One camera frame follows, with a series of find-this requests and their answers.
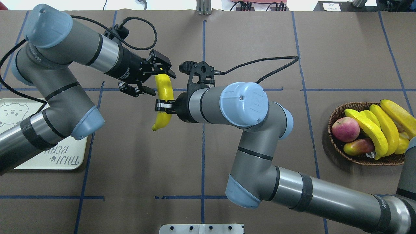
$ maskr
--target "fruit basket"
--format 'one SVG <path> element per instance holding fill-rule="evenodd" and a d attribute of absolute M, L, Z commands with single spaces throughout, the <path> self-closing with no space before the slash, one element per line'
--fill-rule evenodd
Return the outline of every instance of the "fruit basket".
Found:
<path fill-rule="evenodd" d="M 368 108 L 372 104 L 380 105 L 379 102 L 349 102 L 349 103 L 345 103 L 337 107 L 332 112 L 328 120 L 327 133 L 329 135 L 329 141 L 331 142 L 332 146 L 335 148 L 335 151 L 350 162 L 360 164 L 360 165 L 366 165 L 366 166 L 401 165 L 404 163 L 404 154 L 392 154 L 390 156 L 380 158 L 379 160 L 374 160 L 372 158 L 369 158 L 365 154 L 360 154 L 357 156 L 349 156 L 342 151 L 345 143 L 339 141 L 332 135 L 331 127 L 335 123 L 335 121 L 337 121 L 338 119 L 342 117 L 345 117 L 345 114 L 344 114 L 345 109 L 354 109 L 356 111 L 363 111 L 363 110 L 368 110 Z"/>

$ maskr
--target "white tray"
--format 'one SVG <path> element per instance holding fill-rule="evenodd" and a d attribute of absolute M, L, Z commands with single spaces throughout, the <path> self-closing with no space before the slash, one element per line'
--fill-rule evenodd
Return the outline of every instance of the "white tray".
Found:
<path fill-rule="evenodd" d="M 0 133 L 19 125 L 22 120 L 34 114 L 41 103 L 29 99 L 0 99 Z M 15 169 L 71 170 L 78 168 L 84 160 L 87 137 L 75 140 L 67 137 L 50 150 L 43 151 Z"/>

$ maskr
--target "cartoon animal face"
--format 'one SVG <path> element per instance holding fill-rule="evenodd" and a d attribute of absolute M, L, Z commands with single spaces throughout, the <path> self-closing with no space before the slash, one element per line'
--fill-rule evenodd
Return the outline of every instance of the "cartoon animal face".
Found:
<path fill-rule="evenodd" d="M 16 126 L 24 120 L 25 115 L 29 111 L 26 103 L 9 102 L 0 106 L 0 127 L 5 124 Z"/>

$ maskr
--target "light blue plastic cap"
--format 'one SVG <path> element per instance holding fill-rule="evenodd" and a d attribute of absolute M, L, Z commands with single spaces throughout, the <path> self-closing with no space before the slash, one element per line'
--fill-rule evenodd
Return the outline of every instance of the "light blue plastic cap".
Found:
<path fill-rule="evenodd" d="M 411 149 L 411 148 L 413 148 L 413 147 L 415 147 L 416 146 L 416 137 L 413 137 L 412 139 L 410 139 L 410 142 L 409 142 L 409 146 L 407 147 L 407 149 L 406 149 L 406 153 L 407 153 L 407 151 L 409 150 L 409 149 Z"/>
<path fill-rule="evenodd" d="M 263 121 L 269 110 L 269 101 L 259 84 L 236 82 L 221 93 L 220 109 L 231 124 L 248 127 Z"/>
<path fill-rule="evenodd" d="M 225 189 L 225 194 L 227 198 L 233 203 L 244 207 L 256 209 L 261 200 L 243 188 L 235 179 L 229 175 L 227 188 Z"/>
<path fill-rule="evenodd" d="M 76 140 L 81 140 L 82 138 L 97 131 L 103 125 L 104 118 L 101 116 L 97 106 L 93 106 L 75 126 L 71 136 Z"/>
<path fill-rule="evenodd" d="M 19 80 L 23 84 L 29 85 L 29 86 L 35 86 L 33 83 L 31 83 L 28 80 L 26 80 L 22 76 L 22 74 L 19 72 L 19 70 L 17 69 L 17 65 L 16 65 L 16 58 L 17 58 L 17 55 L 15 56 L 15 58 L 12 61 L 12 73 L 13 73 L 13 75 L 16 77 L 17 80 Z"/>
<path fill-rule="evenodd" d="M 293 116 L 292 116 L 292 114 L 288 110 L 286 110 L 279 103 L 277 103 L 277 102 L 273 102 L 273 103 L 276 103 L 277 105 L 279 105 L 283 109 L 283 111 L 285 112 L 285 115 L 286 115 L 286 130 L 285 130 L 285 133 L 279 138 L 279 140 L 283 140 L 287 136 L 289 136 L 289 134 L 292 132 L 292 129 L 293 129 Z"/>
<path fill-rule="evenodd" d="M 72 24 L 69 14 L 46 4 L 39 4 L 29 14 L 23 35 L 36 47 L 51 48 L 67 37 Z"/>

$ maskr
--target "gray tabletop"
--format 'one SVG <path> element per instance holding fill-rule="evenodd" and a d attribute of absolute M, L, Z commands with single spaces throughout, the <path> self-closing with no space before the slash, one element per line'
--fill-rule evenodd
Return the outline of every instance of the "gray tabletop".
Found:
<path fill-rule="evenodd" d="M 288 109 L 294 129 L 278 143 L 273 163 L 372 194 L 394 194 L 401 166 L 370 167 L 324 151 L 331 112 L 346 102 L 390 99 L 416 110 L 416 15 L 355 12 L 76 11 L 105 25 L 127 16 L 152 22 L 155 49 L 170 58 L 177 97 L 188 77 L 178 65 L 206 61 L 218 70 L 276 56 L 299 62 L 261 83 L 269 100 Z M 0 55 L 20 39 L 28 12 L 0 11 Z M 98 32 L 102 30 L 83 22 Z M 129 22 L 127 42 L 152 43 L 144 23 Z M 147 57 L 148 52 L 137 52 Z M 217 86 L 254 82 L 287 61 L 268 61 L 216 77 Z M 239 223 L 246 233 L 365 233 L 263 201 L 244 209 L 225 197 L 241 130 L 189 124 L 176 116 L 156 132 L 154 97 L 132 98 L 117 80 L 79 64 L 71 70 L 98 104 L 106 124 L 89 136 L 85 159 L 72 171 L 11 171 L 0 177 L 0 233 L 158 233 L 163 224 Z M 6 61 L 2 77 L 17 81 Z M 156 87 L 155 81 L 146 83 Z M 0 98 L 17 98 L 4 87 Z"/>

